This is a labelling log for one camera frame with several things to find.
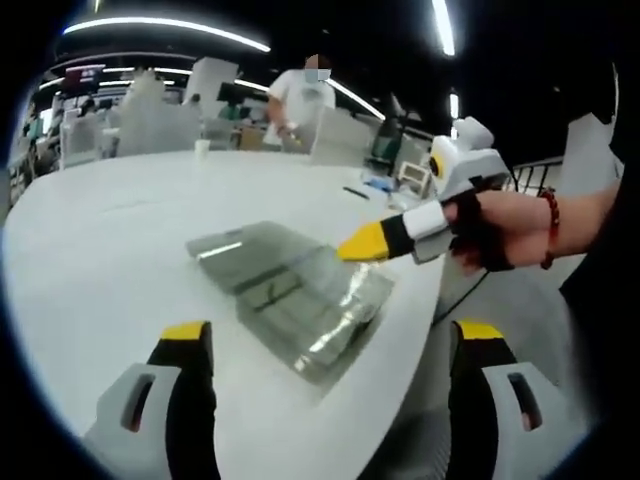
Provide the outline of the person's right hand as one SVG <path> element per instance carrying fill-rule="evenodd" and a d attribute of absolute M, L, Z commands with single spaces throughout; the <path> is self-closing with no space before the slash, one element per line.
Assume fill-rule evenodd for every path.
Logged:
<path fill-rule="evenodd" d="M 540 197 L 506 191 L 485 191 L 476 195 L 478 217 L 482 224 L 494 229 L 497 238 L 488 248 L 481 246 L 477 236 L 462 229 L 459 201 L 444 206 L 444 214 L 454 229 L 450 247 L 452 256 L 469 273 L 498 268 L 489 257 L 497 253 L 510 268 L 553 263 L 553 253 L 559 236 L 560 211 L 552 193 Z"/>

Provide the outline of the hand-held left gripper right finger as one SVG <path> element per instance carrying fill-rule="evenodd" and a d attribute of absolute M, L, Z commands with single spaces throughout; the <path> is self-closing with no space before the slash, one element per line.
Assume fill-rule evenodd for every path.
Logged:
<path fill-rule="evenodd" d="M 451 479 L 546 479 L 566 458 L 564 398 L 490 324 L 452 323 Z"/>

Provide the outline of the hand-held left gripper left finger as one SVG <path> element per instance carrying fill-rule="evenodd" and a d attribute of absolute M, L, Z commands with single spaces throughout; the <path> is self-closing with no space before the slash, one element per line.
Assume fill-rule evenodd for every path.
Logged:
<path fill-rule="evenodd" d="M 116 479 L 217 479 L 211 323 L 170 326 L 101 395 L 85 448 Z"/>

